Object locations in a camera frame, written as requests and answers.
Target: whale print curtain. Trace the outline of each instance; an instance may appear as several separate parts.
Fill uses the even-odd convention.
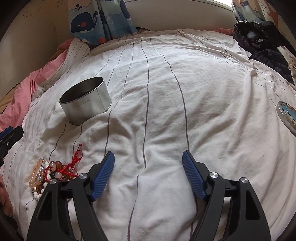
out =
[[[70,33],[92,45],[138,33],[124,0],[69,0],[68,19]]]
[[[296,49],[296,40],[278,12],[266,0],[232,0],[237,21],[272,21]]]

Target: metal tin can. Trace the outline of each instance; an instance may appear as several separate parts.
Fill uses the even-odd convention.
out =
[[[276,112],[284,125],[296,136],[296,110],[289,104],[279,101]]]
[[[72,86],[61,96],[59,103],[70,123],[78,126],[106,112],[111,106],[111,98],[104,79],[94,77]]]

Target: white wall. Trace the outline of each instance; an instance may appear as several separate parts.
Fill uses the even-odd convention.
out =
[[[0,42],[0,98],[71,37],[67,5],[68,0],[32,0],[12,22]]]
[[[233,28],[232,7],[213,0],[125,0],[133,24],[151,31]]]

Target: blue gripper pad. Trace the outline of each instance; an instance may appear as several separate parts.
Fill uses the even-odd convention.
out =
[[[0,141],[9,133],[13,130],[11,126],[7,127],[4,131],[0,133]]]
[[[115,163],[115,156],[112,152],[110,152],[109,156],[107,156],[103,166],[101,167],[98,175],[96,176],[93,183],[93,192],[91,194],[91,198],[93,202],[100,196],[102,196],[105,186],[108,182],[108,179],[113,171]]]
[[[185,151],[182,155],[182,164],[185,170],[185,173],[187,175],[187,178],[191,184],[191,187],[195,193],[196,196],[198,196],[200,199],[205,201],[207,194],[205,192],[205,182],[202,179],[202,176],[198,172],[195,164],[195,160],[192,160],[191,157],[188,155],[188,153]]]

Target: white bedsheet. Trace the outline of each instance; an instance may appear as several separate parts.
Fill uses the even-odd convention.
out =
[[[73,126],[58,100],[94,76],[108,84],[111,108]],[[68,163],[82,143],[79,173],[107,151],[115,154],[114,171],[94,203],[110,241],[189,240],[202,203],[197,208],[182,167],[187,149],[210,171],[251,181],[275,240],[296,211],[296,139],[276,104],[295,107],[295,95],[277,72],[220,33],[146,32],[103,44],[32,102],[24,137],[5,159],[1,173],[21,233],[26,237],[37,203],[28,187],[37,160]],[[69,208],[80,239],[73,201]]]

